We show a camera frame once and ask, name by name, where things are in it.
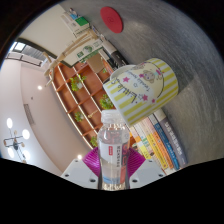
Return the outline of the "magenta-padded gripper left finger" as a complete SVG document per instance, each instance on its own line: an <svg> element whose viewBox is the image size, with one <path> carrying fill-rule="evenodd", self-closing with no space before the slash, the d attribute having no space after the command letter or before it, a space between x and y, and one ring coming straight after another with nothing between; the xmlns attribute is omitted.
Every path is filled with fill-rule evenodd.
<svg viewBox="0 0 224 224"><path fill-rule="evenodd" d="M61 177L84 188L98 189L100 171L98 148L94 148L81 160L74 159Z"/></svg>

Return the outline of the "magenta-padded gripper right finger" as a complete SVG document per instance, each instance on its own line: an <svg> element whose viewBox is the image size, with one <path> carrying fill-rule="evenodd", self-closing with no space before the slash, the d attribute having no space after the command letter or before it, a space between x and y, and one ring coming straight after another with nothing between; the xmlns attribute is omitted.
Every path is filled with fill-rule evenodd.
<svg viewBox="0 0 224 224"><path fill-rule="evenodd" d="M141 188L157 181L166 174L153 159L145 159L134 149L130 149L127 161L128 188Z"/></svg>

